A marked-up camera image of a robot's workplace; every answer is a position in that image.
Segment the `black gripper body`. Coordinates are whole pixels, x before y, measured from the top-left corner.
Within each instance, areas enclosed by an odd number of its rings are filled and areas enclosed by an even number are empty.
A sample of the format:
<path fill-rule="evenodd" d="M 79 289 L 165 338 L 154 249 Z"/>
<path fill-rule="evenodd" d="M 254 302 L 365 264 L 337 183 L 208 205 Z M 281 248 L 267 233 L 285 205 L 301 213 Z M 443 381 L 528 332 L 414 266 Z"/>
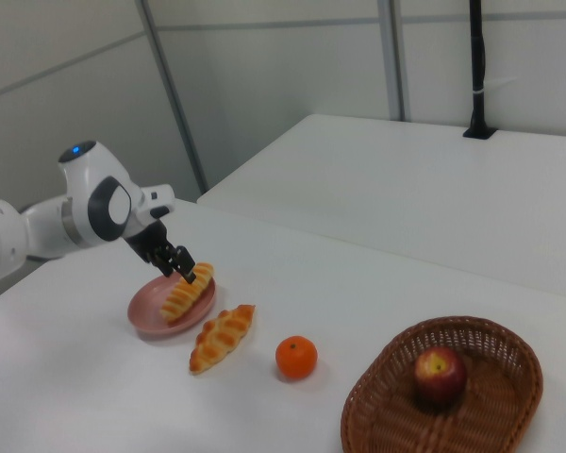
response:
<path fill-rule="evenodd" d="M 125 238 L 125 242 L 142 260 L 152 264 L 151 254 L 155 248 L 169 244 L 167 228 L 161 221 L 156 221 L 143 231 Z"/>

